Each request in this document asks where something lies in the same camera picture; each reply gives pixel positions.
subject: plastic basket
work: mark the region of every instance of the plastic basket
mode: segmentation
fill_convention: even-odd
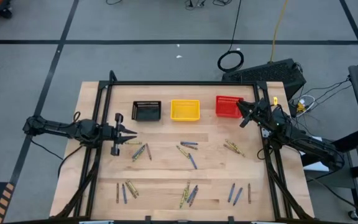
[[[134,101],[132,119],[135,121],[159,121],[161,101]]]
[[[172,100],[171,119],[174,121],[197,121],[200,119],[199,100]]]
[[[236,105],[239,100],[244,99],[234,96],[216,96],[216,116],[226,118],[241,118],[241,112]]]

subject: red basket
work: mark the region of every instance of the red basket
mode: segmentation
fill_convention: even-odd
[[[244,100],[242,97],[216,96],[216,116],[227,118],[241,118],[241,112],[236,103]]]

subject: concrete floor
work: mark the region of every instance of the concrete floor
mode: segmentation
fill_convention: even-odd
[[[15,0],[14,17],[0,18],[0,182],[8,182],[25,135],[21,129],[34,113],[51,61],[74,2],[78,0]],[[243,0],[237,40],[271,40],[284,0]],[[358,0],[346,0],[358,26]],[[230,39],[238,0],[217,7],[185,10],[177,0],[123,0],[107,6],[104,0],[79,0],[67,40],[216,40]],[[278,40],[353,40],[356,35],[339,0],[290,1]],[[56,40],[32,44],[32,40]],[[244,53],[243,68],[266,63],[270,45],[234,45]],[[71,120],[80,84],[105,80],[114,70],[119,80],[220,80],[216,66],[228,44],[66,44],[60,54],[42,116]],[[358,64],[358,45],[278,45],[275,60],[293,58],[302,64],[305,90],[346,79],[347,67]],[[237,63],[229,57],[224,67]],[[319,96],[323,91],[312,92]],[[306,116],[315,135],[336,139],[358,130],[358,108],[352,88],[332,97]],[[38,143],[63,156],[67,140],[37,136]],[[31,145],[6,222],[47,218],[57,183],[60,161]],[[310,184],[318,218],[352,222],[343,204],[329,192]],[[350,190],[336,189],[351,199]]]

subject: wooden tabletop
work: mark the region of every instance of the wooden tabletop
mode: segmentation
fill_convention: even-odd
[[[76,106],[81,118],[91,118],[97,82],[83,82]],[[278,98],[285,111],[288,105],[282,83],[268,83],[268,93]],[[152,160],[143,153],[138,160],[131,156],[138,145],[121,146],[120,156],[110,155],[111,142],[104,142],[94,198],[92,219],[144,220],[198,220],[225,221],[234,216],[236,221],[274,220],[269,183],[264,161],[256,154],[262,148],[259,127],[250,122],[240,128],[241,119],[219,118],[215,115],[216,95],[241,96],[255,101],[251,86],[113,86],[108,122],[115,124],[115,113],[124,115],[123,125],[138,132],[134,140],[148,143]],[[170,119],[171,100],[200,100],[201,118],[195,122],[175,122]],[[131,120],[133,101],[161,101],[162,117],[157,122]],[[236,143],[246,155],[242,157],[223,147],[225,139]],[[198,169],[176,149],[180,141],[196,141],[199,150],[185,149],[193,156]],[[78,147],[78,141],[69,140],[65,156]],[[63,165],[58,180],[51,215],[67,204],[78,188],[85,150],[80,150]],[[313,208],[303,172],[300,155],[293,149],[281,150],[288,189],[296,201],[311,215]],[[122,184],[127,180],[135,185],[139,196],[134,199],[126,189],[127,204],[122,197]],[[198,193],[191,207],[187,203],[179,208],[183,189],[190,180],[190,190],[198,185]],[[119,183],[119,203],[116,203],[116,184]],[[230,189],[236,183],[231,203],[227,202]],[[247,185],[251,186],[251,204],[248,203]],[[233,206],[240,187],[244,190]],[[83,197],[81,214],[85,213]],[[285,216],[282,202],[280,213]]]

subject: yellow basket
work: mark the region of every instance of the yellow basket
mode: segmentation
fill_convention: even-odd
[[[200,119],[199,100],[172,100],[171,119],[174,121],[197,121]]]

